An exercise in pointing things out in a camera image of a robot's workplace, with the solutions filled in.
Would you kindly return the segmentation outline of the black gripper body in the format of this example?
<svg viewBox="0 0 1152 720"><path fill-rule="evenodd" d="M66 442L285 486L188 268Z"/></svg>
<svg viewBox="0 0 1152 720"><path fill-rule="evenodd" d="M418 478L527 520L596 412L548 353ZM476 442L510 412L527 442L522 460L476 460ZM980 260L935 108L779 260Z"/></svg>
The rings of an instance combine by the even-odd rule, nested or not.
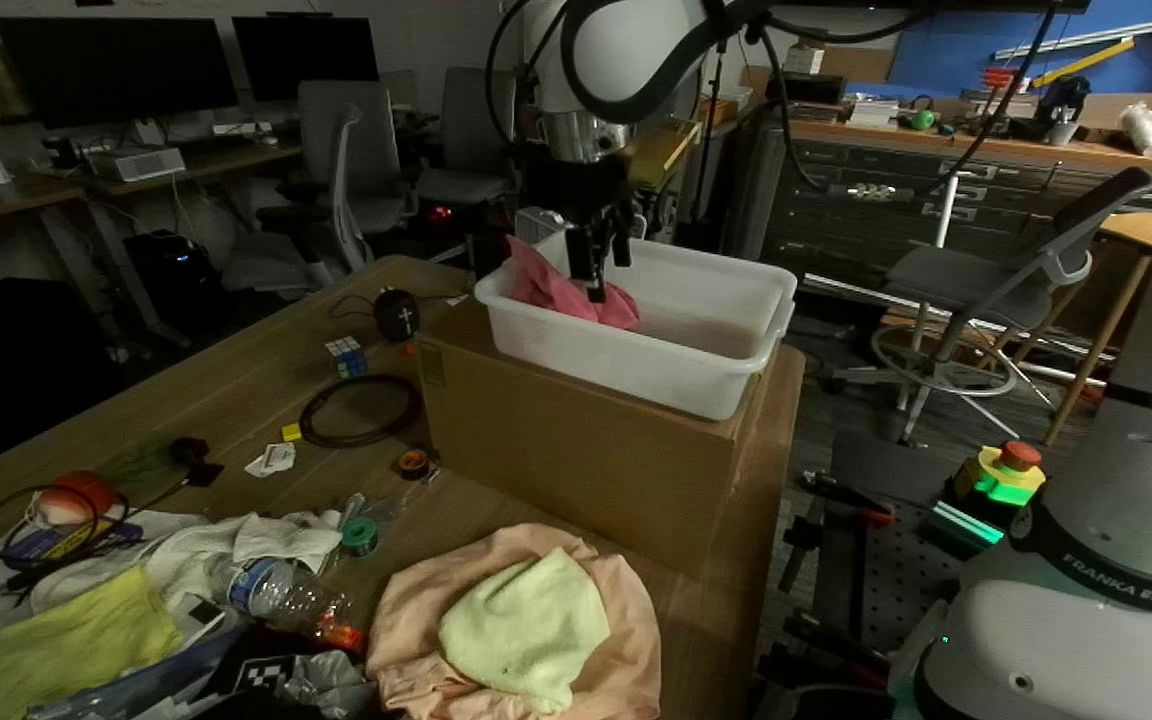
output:
<svg viewBox="0 0 1152 720"><path fill-rule="evenodd" d="M523 201L553 207L564 220L564 242L594 242L613 257L627 254L632 185L621 154L580 165L527 149Z"/></svg>

